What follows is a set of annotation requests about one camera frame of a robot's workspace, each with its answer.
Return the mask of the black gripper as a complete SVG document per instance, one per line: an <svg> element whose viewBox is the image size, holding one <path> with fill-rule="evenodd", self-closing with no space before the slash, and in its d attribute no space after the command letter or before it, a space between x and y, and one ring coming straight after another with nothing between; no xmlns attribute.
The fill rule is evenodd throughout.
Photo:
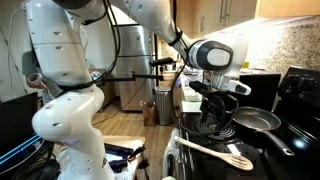
<svg viewBox="0 0 320 180"><path fill-rule="evenodd" d="M189 86L202 95L200 121L206 122L209 117L212 117L218 125L226 125L231 115L227 112L223 100L225 94L200 81L192 81Z"/></svg>

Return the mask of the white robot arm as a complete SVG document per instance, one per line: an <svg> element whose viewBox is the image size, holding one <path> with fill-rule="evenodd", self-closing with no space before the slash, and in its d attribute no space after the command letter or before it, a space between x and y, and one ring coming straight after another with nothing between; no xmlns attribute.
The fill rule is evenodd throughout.
<svg viewBox="0 0 320 180"><path fill-rule="evenodd" d="M248 41L234 33L192 40L175 24L169 0L26 0L28 28L43 74L64 91L32 118L36 134L67 148L70 163L58 180L115 180L103 135L92 126L104 94L89 75L80 26L98 21L115 6L173 47L190 67L218 76L212 87L248 95L239 82Z"/></svg>

